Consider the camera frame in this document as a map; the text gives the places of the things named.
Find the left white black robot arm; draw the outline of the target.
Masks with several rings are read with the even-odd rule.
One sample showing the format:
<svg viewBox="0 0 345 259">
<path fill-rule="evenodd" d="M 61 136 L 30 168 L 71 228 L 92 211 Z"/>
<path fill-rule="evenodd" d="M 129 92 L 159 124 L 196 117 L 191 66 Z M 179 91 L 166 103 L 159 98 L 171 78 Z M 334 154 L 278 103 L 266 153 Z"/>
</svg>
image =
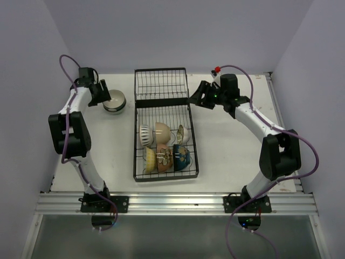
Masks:
<svg viewBox="0 0 345 259">
<path fill-rule="evenodd" d="M 61 155 L 61 163 L 71 163 L 84 185 L 83 212 L 115 210 L 105 181 L 91 158 L 91 135 L 83 116 L 87 107 L 110 99 L 106 82 L 99 79 L 97 71 L 81 67 L 79 77 L 72 82 L 68 101 L 57 114 L 48 118 L 54 149 Z"/>
</svg>

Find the teal white dotted bowl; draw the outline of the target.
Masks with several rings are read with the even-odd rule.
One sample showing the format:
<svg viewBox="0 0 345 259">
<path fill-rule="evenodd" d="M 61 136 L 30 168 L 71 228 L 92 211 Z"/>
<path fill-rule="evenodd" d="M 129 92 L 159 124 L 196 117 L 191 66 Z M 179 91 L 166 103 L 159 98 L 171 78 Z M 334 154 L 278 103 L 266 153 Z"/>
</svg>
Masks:
<svg viewBox="0 0 345 259">
<path fill-rule="evenodd" d="M 126 106 L 127 100 L 125 95 L 119 90 L 109 90 L 111 100 L 103 102 L 103 107 L 121 109 Z"/>
</svg>

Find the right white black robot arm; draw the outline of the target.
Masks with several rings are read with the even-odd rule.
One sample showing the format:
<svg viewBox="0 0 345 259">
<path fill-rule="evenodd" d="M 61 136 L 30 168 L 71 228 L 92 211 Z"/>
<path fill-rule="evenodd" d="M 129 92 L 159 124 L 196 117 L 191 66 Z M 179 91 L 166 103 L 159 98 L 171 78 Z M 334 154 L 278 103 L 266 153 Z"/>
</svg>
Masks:
<svg viewBox="0 0 345 259">
<path fill-rule="evenodd" d="M 296 131 L 286 131 L 263 116 L 249 97 L 240 94 L 235 74 L 216 73 L 212 82 L 202 80 L 188 102 L 211 110 L 221 105 L 226 113 L 246 126 L 261 143 L 259 173 L 242 188 L 239 201 L 228 196 L 229 204 L 252 212 L 273 183 L 300 169 L 301 154 Z"/>
</svg>

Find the yellow green patterned bowl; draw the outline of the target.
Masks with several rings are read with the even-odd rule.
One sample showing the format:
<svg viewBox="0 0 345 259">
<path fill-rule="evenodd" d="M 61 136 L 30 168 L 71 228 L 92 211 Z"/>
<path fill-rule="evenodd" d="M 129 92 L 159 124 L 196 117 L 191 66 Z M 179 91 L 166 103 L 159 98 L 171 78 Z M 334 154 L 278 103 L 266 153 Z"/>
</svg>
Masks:
<svg viewBox="0 0 345 259">
<path fill-rule="evenodd" d="M 145 152 L 144 152 L 144 164 L 145 164 L 145 173 L 149 174 L 153 172 L 156 169 L 156 153 L 154 150 L 152 150 L 149 147 L 146 147 Z"/>
</svg>

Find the white bowl blue stripes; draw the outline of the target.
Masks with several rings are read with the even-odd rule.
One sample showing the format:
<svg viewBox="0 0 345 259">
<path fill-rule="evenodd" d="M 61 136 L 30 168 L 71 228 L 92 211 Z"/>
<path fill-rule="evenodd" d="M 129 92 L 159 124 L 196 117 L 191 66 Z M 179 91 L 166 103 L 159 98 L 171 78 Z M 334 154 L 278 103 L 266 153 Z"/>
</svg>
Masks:
<svg viewBox="0 0 345 259">
<path fill-rule="evenodd" d="M 149 147 L 154 142 L 153 130 L 149 125 L 140 125 L 139 137 L 143 147 Z"/>
</svg>

